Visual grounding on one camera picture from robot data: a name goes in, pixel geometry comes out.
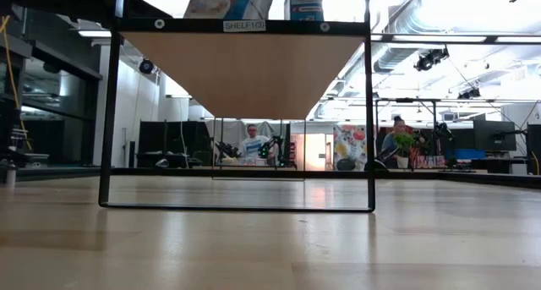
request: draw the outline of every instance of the colorful poster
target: colorful poster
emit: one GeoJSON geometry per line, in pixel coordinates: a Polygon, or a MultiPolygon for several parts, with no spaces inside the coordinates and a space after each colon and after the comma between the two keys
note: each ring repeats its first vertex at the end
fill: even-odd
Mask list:
{"type": "Polygon", "coordinates": [[[364,125],[334,126],[335,171],[364,171],[368,160],[365,129],[364,125]]]}

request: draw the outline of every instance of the computer monitor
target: computer monitor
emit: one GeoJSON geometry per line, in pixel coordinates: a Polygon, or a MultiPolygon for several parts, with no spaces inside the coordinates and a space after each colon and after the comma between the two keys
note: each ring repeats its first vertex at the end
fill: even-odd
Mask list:
{"type": "Polygon", "coordinates": [[[516,150],[516,134],[513,122],[473,120],[475,149],[477,150],[516,150]]]}

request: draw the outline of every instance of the potted plant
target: potted plant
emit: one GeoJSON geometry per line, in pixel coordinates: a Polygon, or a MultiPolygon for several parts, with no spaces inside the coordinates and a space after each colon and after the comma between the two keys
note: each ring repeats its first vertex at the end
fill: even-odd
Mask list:
{"type": "Polygon", "coordinates": [[[395,142],[398,145],[396,153],[396,163],[398,168],[407,168],[409,162],[409,152],[413,145],[413,137],[410,134],[395,134],[395,142]]]}

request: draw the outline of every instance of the shelf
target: shelf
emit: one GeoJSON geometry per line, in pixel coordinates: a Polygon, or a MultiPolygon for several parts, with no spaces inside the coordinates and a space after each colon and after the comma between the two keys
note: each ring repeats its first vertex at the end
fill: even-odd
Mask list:
{"type": "Polygon", "coordinates": [[[121,32],[183,32],[224,33],[224,27],[232,22],[264,22],[265,30],[243,32],[254,34],[366,36],[369,27],[364,23],[321,22],[303,20],[223,20],[223,19],[120,19],[121,32]]]}
{"type": "Polygon", "coordinates": [[[359,23],[328,23],[326,34],[309,33],[320,23],[286,21],[262,33],[214,33],[222,20],[166,23],[163,32],[129,28],[132,20],[145,22],[124,20],[121,34],[218,118],[305,119],[364,40],[363,29],[346,29],[359,23]]]}

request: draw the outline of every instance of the white shirt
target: white shirt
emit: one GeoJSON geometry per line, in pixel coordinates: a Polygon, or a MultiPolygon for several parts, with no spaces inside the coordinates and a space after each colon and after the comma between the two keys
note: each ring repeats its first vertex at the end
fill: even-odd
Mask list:
{"type": "Polygon", "coordinates": [[[269,138],[261,135],[257,135],[254,138],[247,138],[240,145],[243,158],[259,158],[260,147],[265,142],[269,141],[269,138]]]}

